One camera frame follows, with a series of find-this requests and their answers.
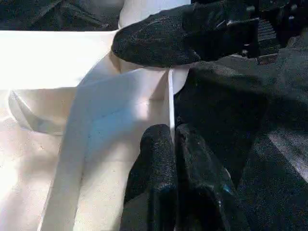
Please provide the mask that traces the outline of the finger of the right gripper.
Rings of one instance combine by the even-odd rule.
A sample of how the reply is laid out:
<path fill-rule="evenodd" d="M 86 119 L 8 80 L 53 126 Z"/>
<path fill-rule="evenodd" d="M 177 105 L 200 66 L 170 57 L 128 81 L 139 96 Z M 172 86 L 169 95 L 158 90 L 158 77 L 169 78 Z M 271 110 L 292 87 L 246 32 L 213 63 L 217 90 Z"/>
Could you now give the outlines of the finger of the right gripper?
<path fill-rule="evenodd" d="M 130 63 L 173 67 L 240 52 L 257 29 L 244 2 L 199 2 L 163 10 L 119 30 L 113 54 Z"/>

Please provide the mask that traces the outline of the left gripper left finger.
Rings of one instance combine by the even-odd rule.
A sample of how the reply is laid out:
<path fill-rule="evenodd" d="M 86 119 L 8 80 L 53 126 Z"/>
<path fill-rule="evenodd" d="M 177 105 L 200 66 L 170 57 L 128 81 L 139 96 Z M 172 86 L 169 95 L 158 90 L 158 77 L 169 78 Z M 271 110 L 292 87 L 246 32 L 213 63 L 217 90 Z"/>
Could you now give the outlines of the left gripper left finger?
<path fill-rule="evenodd" d="M 176 157 L 165 124 L 147 128 L 125 190 L 124 231 L 172 231 L 178 208 Z"/>

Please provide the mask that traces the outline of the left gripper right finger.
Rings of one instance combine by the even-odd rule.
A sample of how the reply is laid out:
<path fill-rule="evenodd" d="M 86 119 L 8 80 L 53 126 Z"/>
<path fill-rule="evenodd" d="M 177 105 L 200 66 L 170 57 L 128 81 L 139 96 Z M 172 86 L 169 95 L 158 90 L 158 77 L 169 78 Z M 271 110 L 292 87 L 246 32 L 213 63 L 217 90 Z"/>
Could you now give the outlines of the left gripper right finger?
<path fill-rule="evenodd" d="M 181 124 L 175 142 L 181 230 L 250 230 L 228 171 L 202 136 Z"/>

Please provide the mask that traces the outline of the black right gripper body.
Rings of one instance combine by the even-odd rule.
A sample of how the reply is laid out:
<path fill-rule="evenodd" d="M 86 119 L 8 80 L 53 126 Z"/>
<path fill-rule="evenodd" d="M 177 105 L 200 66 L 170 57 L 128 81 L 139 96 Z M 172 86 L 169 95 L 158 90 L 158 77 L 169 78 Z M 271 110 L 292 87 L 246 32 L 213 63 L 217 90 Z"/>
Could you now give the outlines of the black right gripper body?
<path fill-rule="evenodd" d="M 306 0 L 246 0 L 245 3 L 251 18 L 257 22 L 250 29 L 250 38 L 240 55 L 255 58 L 257 64 L 275 62 L 279 49 L 308 26 Z"/>

